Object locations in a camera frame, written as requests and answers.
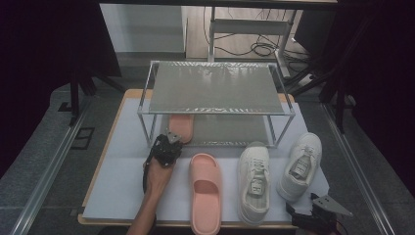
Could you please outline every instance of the pink slide sandal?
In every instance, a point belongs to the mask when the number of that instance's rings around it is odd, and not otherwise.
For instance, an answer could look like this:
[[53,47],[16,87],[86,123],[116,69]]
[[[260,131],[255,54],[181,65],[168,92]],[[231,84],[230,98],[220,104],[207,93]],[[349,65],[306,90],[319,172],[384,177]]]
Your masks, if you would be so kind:
[[188,143],[193,136],[193,115],[170,115],[168,120],[168,129],[178,135],[181,135],[180,142]]
[[193,192],[190,225],[197,235],[217,234],[220,229],[222,178],[217,161],[209,154],[197,154],[190,161]]

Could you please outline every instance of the glass shelf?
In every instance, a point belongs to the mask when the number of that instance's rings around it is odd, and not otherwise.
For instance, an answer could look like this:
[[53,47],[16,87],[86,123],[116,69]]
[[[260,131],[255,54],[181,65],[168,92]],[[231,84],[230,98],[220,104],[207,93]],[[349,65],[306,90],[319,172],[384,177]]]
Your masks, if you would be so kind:
[[[195,116],[190,146],[246,146],[261,141],[277,147],[295,116],[280,77],[276,64],[152,61],[138,107],[149,146],[156,122],[161,122],[157,129],[163,132],[169,115],[175,114]],[[146,101],[153,83],[152,98]],[[285,108],[279,94],[286,100]],[[153,116],[151,128],[143,116]],[[271,117],[278,116],[286,123],[277,139]]]

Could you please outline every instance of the white surface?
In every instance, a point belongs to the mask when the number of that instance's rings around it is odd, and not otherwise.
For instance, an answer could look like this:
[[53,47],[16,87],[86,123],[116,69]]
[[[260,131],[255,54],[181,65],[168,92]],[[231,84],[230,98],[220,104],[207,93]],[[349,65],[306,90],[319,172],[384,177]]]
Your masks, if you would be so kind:
[[185,51],[180,6],[100,4],[116,52]]
[[[142,164],[150,149],[147,147],[141,124],[137,116],[139,99],[126,99],[113,133],[112,141],[105,155],[94,188],[86,205],[83,217],[105,219],[133,219],[143,199]],[[300,135],[307,131],[298,104],[293,104],[294,117],[278,149],[269,149],[271,195],[270,209],[265,221],[291,221],[285,211],[285,201],[276,192],[276,183],[288,161],[291,146]],[[148,125],[150,116],[146,116]],[[273,118],[274,128],[282,128],[284,121]],[[158,208],[158,220],[189,221],[191,189],[188,178],[189,162],[197,153],[209,153],[216,157],[222,173],[223,198],[222,221],[240,221],[237,213],[237,167],[244,148],[185,147],[178,159],[170,183],[165,189]],[[311,186],[293,204],[299,212],[311,210],[309,193],[319,196],[328,193],[329,185],[319,168]]]

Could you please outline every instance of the dark background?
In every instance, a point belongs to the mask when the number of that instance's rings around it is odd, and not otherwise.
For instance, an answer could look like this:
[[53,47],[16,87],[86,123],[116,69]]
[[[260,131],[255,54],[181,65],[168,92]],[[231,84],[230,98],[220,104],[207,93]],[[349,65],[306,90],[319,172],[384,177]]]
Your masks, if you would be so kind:
[[69,83],[75,69],[120,72],[92,1],[1,1],[0,33],[2,176],[42,120],[51,93]]
[[[414,195],[415,22],[411,9],[407,3],[385,2],[348,65],[347,93],[356,100],[353,114],[358,123]],[[325,45],[317,46],[320,51],[337,52],[360,16],[345,11],[330,18],[333,29],[323,33]],[[0,26],[3,175],[48,109],[51,92],[69,82],[74,68],[87,65],[105,75],[120,74],[96,3],[2,1]]]

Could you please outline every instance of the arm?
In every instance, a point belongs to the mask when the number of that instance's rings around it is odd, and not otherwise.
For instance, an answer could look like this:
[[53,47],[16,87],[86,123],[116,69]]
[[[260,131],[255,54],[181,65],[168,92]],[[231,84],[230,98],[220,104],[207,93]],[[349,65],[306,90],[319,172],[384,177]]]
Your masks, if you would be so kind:
[[147,192],[144,195],[140,210],[134,218],[127,235],[148,234],[152,228],[157,205],[159,204],[165,186],[170,180],[173,168],[174,165],[164,168],[155,158],[152,158],[150,161],[149,173],[147,175]]

